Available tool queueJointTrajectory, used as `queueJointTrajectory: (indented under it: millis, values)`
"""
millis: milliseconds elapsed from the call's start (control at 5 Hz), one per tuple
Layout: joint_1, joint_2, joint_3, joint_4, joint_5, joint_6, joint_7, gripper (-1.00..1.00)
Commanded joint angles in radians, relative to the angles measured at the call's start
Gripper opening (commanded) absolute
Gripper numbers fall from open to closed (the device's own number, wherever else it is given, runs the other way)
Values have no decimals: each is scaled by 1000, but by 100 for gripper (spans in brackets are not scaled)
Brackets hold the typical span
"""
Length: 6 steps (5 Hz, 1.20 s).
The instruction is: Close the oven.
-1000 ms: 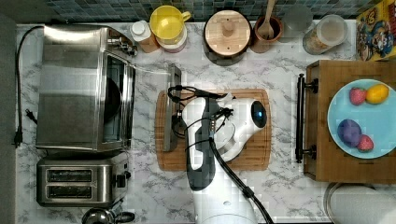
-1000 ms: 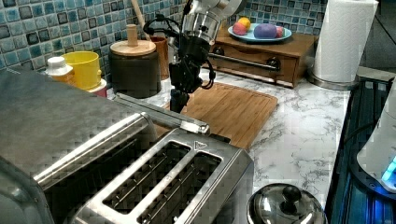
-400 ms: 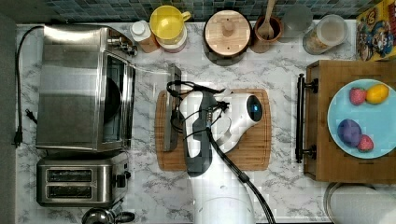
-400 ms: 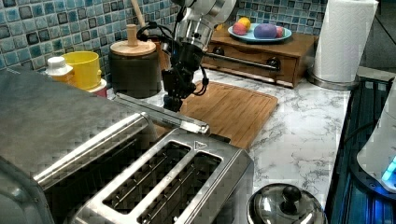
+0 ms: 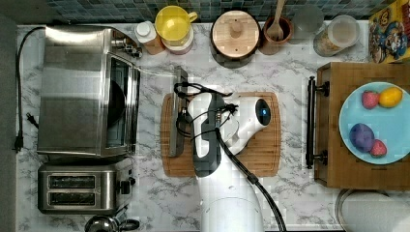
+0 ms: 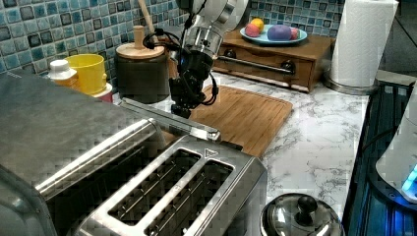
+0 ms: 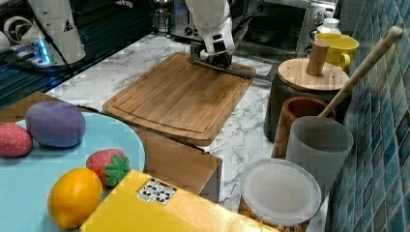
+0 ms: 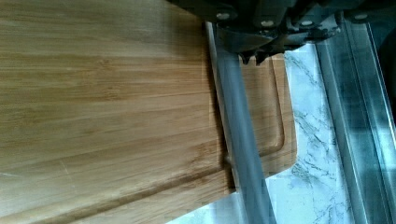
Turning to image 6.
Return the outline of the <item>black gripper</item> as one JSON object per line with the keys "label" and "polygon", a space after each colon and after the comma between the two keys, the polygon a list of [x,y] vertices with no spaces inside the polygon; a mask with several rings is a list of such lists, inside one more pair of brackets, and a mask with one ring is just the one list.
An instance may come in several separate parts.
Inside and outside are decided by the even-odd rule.
{"label": "black gripper", "polygon": [[179,52],[176,59],[179,76],[168,80],[171,99],[174,101],[171,113],[189,118],[191,110],[200,104],[214,104],[214,88],[211,89],[209,100],[202,92],[204,81],[211,76],[213,60],[203,52]]}

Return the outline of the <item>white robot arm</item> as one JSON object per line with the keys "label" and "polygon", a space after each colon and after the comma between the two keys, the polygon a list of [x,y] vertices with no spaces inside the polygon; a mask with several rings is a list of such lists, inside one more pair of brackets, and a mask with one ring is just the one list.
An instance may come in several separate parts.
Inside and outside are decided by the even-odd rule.
{"label": "white robot arm", "polygon": [[212,105],[218,94],[210,73],[227,32],[249,20],[251,0],[176,0],[189,13],[181,35],[177,61],[178,77],[169,80],[171,112],[189,118],[191,110]]}

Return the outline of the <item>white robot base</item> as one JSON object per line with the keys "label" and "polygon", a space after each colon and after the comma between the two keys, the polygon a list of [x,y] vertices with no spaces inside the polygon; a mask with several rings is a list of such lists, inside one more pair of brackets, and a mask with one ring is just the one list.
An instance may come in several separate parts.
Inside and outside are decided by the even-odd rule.
{"label": "white robot base", "polygon": [[374,186],[390,201],[416,209],[417,107],[416,83],[389,146],[376,161]]}

